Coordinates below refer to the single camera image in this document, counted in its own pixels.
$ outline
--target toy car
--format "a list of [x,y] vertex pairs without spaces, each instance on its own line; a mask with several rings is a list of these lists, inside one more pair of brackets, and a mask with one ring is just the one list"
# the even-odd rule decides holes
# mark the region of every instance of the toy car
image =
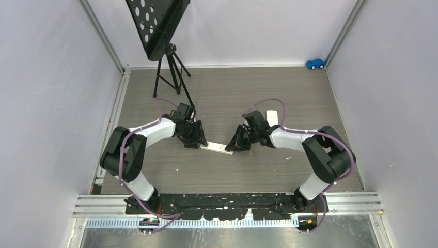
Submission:
[[306,67],[313,70],[316,67],[319,67],[320,69],[325,67],[325,62],[322,59],[315,59],[315,60],[309,60],[306,62]]

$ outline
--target tripod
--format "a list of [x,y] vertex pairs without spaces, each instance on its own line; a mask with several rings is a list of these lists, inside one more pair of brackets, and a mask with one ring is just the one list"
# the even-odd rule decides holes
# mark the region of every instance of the tripod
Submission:
[[[177,94],[181,93],[181,86],[182,86],[184,88],[185,94],[187,95],[187,98],[189,99],[190,105],[192,107],[195,107],[195,105],[192,102],[192,98],[190,97],[189,91],[185,86],[184,80],[182,79],[182,70],[184,70],[187,73],[188,77],[191,77],[192,75],[189,73],[189,71],[187,71],[187,68],[184,66],[182,61],[179,59],[178,55],[175,53],[176,50],[177,47],[174,44],[169,43],[168,49],[166,51],[167,62],[169,63],[170,73],[172,74],[172,79],[174,81],[174,84],[172,85],[171,83],[169,83],[169,81],[167,81],[166,79],[164,79],[164,77],[160,75],[161,60],[162,60],[160,59],[158,61],[157,77],[155,78],[155,89],[153,91],[153,97],[154,98],[157,97],[158,80],[162,79],[166,84],[172,87],[177,92]],[[175,62],[175,58],[181,65],[181,71],[178,70],[178,66],[177,63]],[[179,77],[179,80],[181,81],[181,84],[179,85],[178,85],[177,77],[175,75],[175,71]]]

